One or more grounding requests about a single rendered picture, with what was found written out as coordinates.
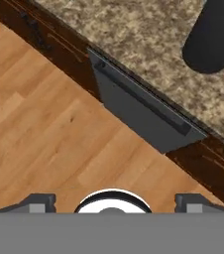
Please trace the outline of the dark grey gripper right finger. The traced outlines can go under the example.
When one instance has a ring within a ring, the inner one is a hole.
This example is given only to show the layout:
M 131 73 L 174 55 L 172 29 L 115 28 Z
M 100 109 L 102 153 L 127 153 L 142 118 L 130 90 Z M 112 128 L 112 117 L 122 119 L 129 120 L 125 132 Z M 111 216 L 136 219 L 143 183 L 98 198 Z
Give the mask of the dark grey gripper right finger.
M 214 204 L 200 193 L 177 193 L 174 197 L 175 212 L 213 213 L 224 212 L 224 206 Z

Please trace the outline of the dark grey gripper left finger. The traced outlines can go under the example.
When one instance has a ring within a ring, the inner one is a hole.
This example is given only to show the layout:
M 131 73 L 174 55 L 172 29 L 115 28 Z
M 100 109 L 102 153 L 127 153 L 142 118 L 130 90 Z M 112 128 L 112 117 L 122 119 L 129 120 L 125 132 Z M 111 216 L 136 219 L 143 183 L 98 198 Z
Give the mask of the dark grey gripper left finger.
M 0 208 L 0 213 L 55 213 L 56 195 L 54 193 L 31 193 L 19 203 Z

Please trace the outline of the dark wood cupboard run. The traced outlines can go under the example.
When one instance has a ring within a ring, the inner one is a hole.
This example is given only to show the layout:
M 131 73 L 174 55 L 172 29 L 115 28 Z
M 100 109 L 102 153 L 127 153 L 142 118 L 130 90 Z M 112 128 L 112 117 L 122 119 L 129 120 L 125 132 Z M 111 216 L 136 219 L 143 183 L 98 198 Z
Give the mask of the dark wood cupboard run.
M 0 0 L 0 22 L 100 99 L 86 42 L 54 14 L 35 0 Z
M 224 202 L 224 143 L 214 136 L 166 156 Z

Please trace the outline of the white and black round disc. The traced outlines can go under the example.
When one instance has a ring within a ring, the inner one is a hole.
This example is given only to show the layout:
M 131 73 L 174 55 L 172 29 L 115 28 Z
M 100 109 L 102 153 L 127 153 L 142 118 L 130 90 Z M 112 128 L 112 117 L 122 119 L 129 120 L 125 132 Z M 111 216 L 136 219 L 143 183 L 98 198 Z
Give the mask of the white and black round disc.
M 75 213 L 151 213 L 150 206 L 138 195 L 128 190 L 104 189 L 86 196 Z

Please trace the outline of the grey dishwasher door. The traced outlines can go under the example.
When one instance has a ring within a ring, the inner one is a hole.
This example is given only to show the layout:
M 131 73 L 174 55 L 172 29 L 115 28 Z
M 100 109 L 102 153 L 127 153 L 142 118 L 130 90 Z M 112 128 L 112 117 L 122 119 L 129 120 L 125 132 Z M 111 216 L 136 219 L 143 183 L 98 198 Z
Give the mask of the grey dishwasher door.
M 162 154 L 203 140 L 206 137 L 206 134 L 198 127 L 172 110 L 94 50 L 88 49 L 88 54 L 104 106 Z M 179 134 L 148 107 L 116 83 L 110 81 L 95 68 L 95 65 L 99 62 L 106 63 L 105 69 L 110 74 L 142 96 L 147 102 L 157 107 L 169 119 L 177 124 L 187 123 L 191 127 L 189 133 L 186 136 Z

